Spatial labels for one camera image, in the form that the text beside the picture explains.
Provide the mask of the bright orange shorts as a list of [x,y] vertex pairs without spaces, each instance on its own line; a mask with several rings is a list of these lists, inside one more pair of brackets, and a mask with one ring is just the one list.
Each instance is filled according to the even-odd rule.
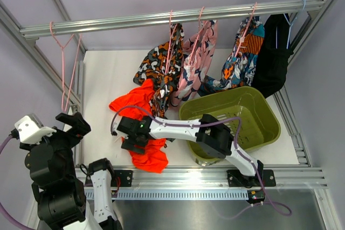
[[[140,120],[147,113],[153,113],[151,111],[150,99],[154,93],[154,82],[152,79],[147,79],[140,87],[136,87],[127,94],[113,100],[108,107],[111,111],[117,112],[124,106],[136,106],[136,108],[129,107],[122,110],[119,112],[119,115]],[[164,138],[148,141],[148,144],[144,147],[143,154],[130,151],[132,164],[143,171],[161,173],[168,165],[167,156],[161,150],[165,146],[165,142],[166,139]]]

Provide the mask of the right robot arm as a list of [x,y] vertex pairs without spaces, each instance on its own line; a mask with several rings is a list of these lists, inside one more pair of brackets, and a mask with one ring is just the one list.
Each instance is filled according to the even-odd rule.
[[238,171],[238,181],[244,186],[255,186],[263,183],[264,165],[251,157],[237,143],[239,132],[233,134],[226,122],[239,117],[217,120],[204,114],[195,120],[167,120],[151,115],[142,119],[131,119],[115,115],[111,122],[111,134],[124,138],[122,148],[136,154],[144,154],[144,148],[150,140],[173,139],[197,143],[209,156],[225,159]]

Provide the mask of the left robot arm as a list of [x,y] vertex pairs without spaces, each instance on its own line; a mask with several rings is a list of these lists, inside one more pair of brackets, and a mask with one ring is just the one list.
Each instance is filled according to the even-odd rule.
[[28,151],[24,163],[33,181],[39,219],[50,229],[122,229],[113,209],[111,185],[116,173],[110,161],[103,158],[88,166],[94,211],[75,172],[72,149],[91,131],[90,125],[79,112],[60,113],[56,120],[69,125],[69,130],[45,127],[33,114],[15,123],[20,148]]

